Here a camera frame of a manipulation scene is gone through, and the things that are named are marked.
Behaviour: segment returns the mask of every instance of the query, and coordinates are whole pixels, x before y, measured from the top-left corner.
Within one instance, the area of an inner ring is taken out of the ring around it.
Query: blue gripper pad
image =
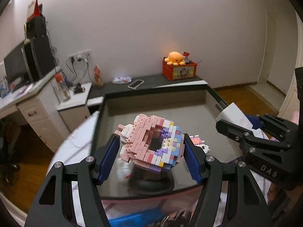
[[[256,117],[256,116],[249,116],[247,114],[245,114],[245,116],[252,123],[252,125],[253,125],[252,128],[253,129],[257,130],[257,129],[262,129],[263,128],[263,122],[261,120],[259,120],[258,117]]]
[[[101,184],[109,178],[109,174],[112,170],[119,148],[120,148],[120,139],[115,137],[112,143],[110,144],[106,152],[106,155],[100,165],[100,175],[98,180]]]
[[[198,184],[202,183],[202,177],[200,174],[200,164],[197,161],[193,151],[191,150],[189,144],[184,139],[184,159],[189,169],[191,178],[195,180]]]

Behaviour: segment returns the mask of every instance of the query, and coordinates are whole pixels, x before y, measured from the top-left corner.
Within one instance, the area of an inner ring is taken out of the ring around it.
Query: stuffed toy
[[[170,66],[170,65],[174,65],[174,66],[184,66],[185,65],[185,61],[183,60],[183,56],[176,52],[170,52],[169,56],[167,58],[164,59],[164,61]]]

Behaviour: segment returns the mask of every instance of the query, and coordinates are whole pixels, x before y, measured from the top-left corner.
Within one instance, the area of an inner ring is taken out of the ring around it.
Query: building block donut
[[[123,147],[120,158],[142,169],[159,173],[168,171],[180,162],[184,153],[184,135],[173,121],[158,116],[139,114],[134,124],[119,124],[115,135]],[[150,150],[152,138],[159,139],[161,148]]]

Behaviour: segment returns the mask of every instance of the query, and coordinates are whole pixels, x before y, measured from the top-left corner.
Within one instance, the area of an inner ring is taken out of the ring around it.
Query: red storage box
[[[167,65],[167,63],[163,60],[163,70],[162,73],[169,80],[183,79],[183,78],[193,78],[196,76],[197,64],[191,62],[190,64],[186,64],[184,66],[174,66]]]

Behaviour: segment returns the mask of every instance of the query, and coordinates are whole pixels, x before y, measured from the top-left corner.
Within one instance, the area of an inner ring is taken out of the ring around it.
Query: power outlet
[[[74,61],[78,60],[78,59],[86,59],[86,57],[88,57],[91,54],[91,50],[84,50],[84,51],[80,51],[77,52],[75,54],[71,54],[68,56],[68,58],[74,58]]]

